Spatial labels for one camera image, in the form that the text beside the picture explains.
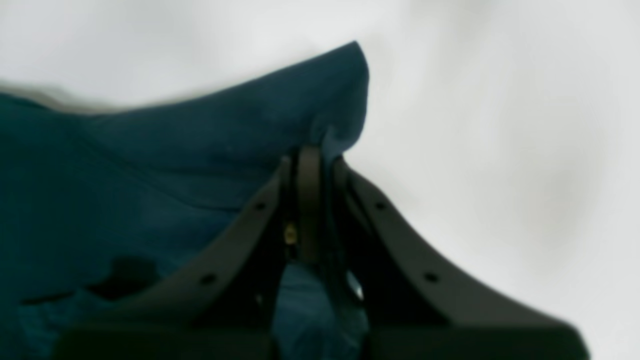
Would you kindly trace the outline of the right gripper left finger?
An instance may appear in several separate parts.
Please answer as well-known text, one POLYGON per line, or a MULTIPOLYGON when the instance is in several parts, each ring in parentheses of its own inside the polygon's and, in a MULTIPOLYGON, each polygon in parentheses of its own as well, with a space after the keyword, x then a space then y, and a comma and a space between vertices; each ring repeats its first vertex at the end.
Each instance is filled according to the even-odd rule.
POLYGON ((320 259, 321 151, 286 155, 184 267, 62 335, 55 360, 279 360, 271 324, 288 262, 320 259))

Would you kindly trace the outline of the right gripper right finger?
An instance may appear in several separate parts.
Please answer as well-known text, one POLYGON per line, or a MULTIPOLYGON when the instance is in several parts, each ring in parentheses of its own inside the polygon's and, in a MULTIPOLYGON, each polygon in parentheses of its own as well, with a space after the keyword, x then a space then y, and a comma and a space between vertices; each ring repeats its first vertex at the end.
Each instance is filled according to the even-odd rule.
POLYGON ((590 358, 576 328, 446 259, 343 158, 331 173, 334 221, 369 325, 362 360, 590 358))

